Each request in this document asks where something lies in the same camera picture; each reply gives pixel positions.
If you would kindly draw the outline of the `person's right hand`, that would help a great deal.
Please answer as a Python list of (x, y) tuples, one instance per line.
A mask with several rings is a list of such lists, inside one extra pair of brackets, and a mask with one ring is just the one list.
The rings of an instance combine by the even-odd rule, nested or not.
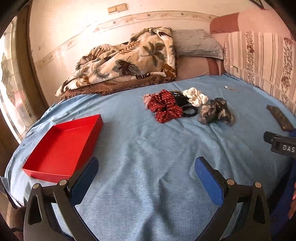
[(290, 205), (290, 210), (288, 212), (288, 218), (291, 219), (296, 211), (296, 183), (294, 184), (294, 192), (292, 196), (292, 202)]

